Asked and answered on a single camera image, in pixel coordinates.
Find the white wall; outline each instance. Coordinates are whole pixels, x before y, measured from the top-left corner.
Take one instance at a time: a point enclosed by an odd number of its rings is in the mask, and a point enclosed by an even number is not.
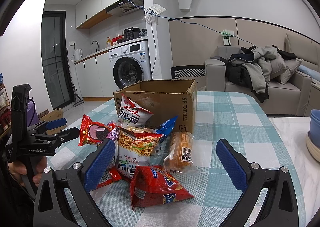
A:
[[[90,28],[90,43],[98,41],[100,49],[107,47],[107,37],[115,38],[118,34],[122,35],[123,30],[130,27],[146,28],[146,21],[142,20],[144,12],[142,10],[123,15],[121,17],[112,16]],[[96,52],[97,43],[91,45],[91,53]]]
[[[171,8],[171,2],[168,0],[144,0],[146,9],[155,3],[164,6],[166,9]],[[171,79],[172,53],[168,19],[159,18],[158,24],[153,23],[152,27],[147,24],[147,32],[151,70],[154,67],[152,78]]]
[[[192,0],[189,12],[173,5],[175,17],[224,15],[275,23],[320,41],[319,17],[306,0]]]
[[[72,83],[75,85],[77,94],[81,95],[76,67],[70,60],[73,56],[73,50],[82,49],[83,56],[91,54],[90,32],[89,29],[76,30],[76,6],[75,5],[44,5],[44,11],[66,11],[66,44],[68,48],[68,61]],[[69,41],[75,41],[76,47],[69,46]]]
[[[29,84],[37,112],[52,111],[41,59],[41,22],[45,0],[25,0],[0,37],[0,72],[10,98],[15,85]]]

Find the washing machine door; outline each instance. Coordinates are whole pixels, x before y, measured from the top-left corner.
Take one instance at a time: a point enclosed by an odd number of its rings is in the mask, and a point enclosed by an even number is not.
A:
[[[121,57],[113,66],[113,78],[116,85],[122,89],[143,80],[143,71],[135,59]]]

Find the kitchen counter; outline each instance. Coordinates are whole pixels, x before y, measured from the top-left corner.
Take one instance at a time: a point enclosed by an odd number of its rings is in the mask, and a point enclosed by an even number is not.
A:
[[[297,171],[306,208],[306,224],[320,207],[320,164],[310,154],[306,135],[310,117],[269,118],[281,137]]]
[[[79,64],[79,63],[81,63],[81,62],[83,62],[83,61],[85,61],[85,60],[88,60],[88,59],[90,59],[90,58],[92,58],[92,57],[96,57],[96,56],[99,56],[99,55],[101,55],[101,54],[104,54],[104,53],[108,52],[108,51],[111,50],[111,49],[115,49],[115,48],[121,47],[121,46],[123,46],[123,45],[127,45],[127,44],[130,44],[130,43],[143,41],[143,40],[146,40],[146,39],[148,39],[148,36],[143,36],[143,37],[136,38],[136,39],[133,39],[133,40],[128,40],[128,41],[125,41],[125,42],[122,42],[122,43],[113,45],[113,46],[111,46],[111,47],[108,47],[108,48],[99,50],[99,51],[97,51],[97,52],[94,52],[94,53],[92,53],[92,54],[90,54],[90,55],[88,55],[88,56],[85,56],[85,57],[79,59],[78,61],[75,62],[75,65],[76,65],[76,64]]]

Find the gray jacket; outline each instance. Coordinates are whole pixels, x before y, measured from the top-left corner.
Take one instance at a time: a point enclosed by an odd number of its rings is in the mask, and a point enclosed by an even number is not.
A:
[[[271,63],[270,59],[275,59],[278,55],[278,50],[271,46],[257,47],[252,50],[254,60],[248,62],[241,58],[230,60],[232,65],[243,65],[251,78],[252,88],[259,93],[264,93],[267,87],[266,82],[270,81]]]

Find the blue gripper pad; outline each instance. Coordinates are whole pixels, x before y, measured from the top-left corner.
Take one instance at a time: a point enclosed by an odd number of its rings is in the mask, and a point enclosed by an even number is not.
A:
[[[217,142],[216,152],[235,188],[244,192],[248,184],[247,175],[242,166],[221,140]]]
[[[67,124],[67,120],[65,118],[61,118],[61,119],[47,122],[47,124],[45,125],[45,128],[47,130],[52,130],[52,129],[64,126],[66,124]]]
[[[106,139],[108,143],[103,147],[96,159],[91,163],[84,177],[84,189],[89,193],[90,190],[97,188],[107,166],[113,159],[116,151],[115,142]]]

